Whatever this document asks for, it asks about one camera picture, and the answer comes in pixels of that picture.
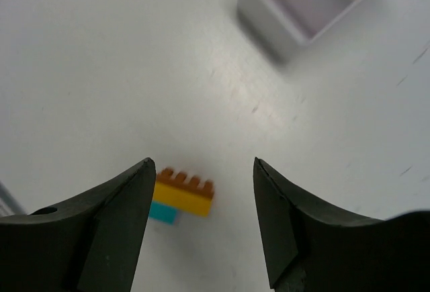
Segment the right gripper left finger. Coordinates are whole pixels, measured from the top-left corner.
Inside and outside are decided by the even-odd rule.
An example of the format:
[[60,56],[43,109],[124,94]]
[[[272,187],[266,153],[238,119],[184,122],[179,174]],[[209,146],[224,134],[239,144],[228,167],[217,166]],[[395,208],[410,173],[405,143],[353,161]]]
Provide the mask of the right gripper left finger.
[[155,178],[145,158],[67,200],[2,217],[1,290],[131,290]]

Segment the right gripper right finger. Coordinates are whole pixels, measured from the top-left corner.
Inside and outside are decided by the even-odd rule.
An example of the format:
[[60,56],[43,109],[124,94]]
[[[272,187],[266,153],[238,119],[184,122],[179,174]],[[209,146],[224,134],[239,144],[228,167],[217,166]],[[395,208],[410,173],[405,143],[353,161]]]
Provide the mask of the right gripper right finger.
[[428,291],[429,212],[378,220],[337,207],[253,165],[255,204],[274,291]]

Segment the yellow orange teal lego stack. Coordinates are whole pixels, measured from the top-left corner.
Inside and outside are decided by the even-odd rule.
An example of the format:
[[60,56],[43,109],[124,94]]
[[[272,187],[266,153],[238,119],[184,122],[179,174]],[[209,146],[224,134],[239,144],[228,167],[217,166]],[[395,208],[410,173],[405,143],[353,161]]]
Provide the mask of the yellow orange teal lego stack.
[[214,198],[214,184],[203,181],[199,176],[189,177],[187,173],[173,168],[164,168],[157,174],[149,217],[174,224],[181,212],[207,217]]

